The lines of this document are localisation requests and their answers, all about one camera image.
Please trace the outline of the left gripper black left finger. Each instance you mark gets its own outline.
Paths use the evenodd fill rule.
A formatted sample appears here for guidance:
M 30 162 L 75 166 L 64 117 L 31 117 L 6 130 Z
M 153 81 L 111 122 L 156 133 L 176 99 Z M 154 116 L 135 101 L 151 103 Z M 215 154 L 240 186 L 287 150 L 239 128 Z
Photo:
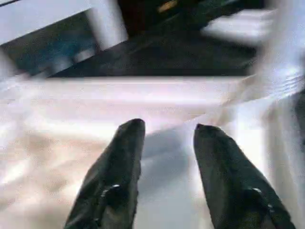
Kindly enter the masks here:
M 131 229 L 137 209 L 145 122 L 120 125 L 88 170 L 64 227 Z

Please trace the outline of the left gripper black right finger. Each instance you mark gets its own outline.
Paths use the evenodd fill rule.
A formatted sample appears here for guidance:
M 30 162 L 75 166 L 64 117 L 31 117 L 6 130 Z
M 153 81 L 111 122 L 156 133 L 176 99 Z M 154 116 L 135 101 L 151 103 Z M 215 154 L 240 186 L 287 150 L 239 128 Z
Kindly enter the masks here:
M 198 124 L 193 148 L 214 228 L 295 228 L 265 176 L 222 129 Z

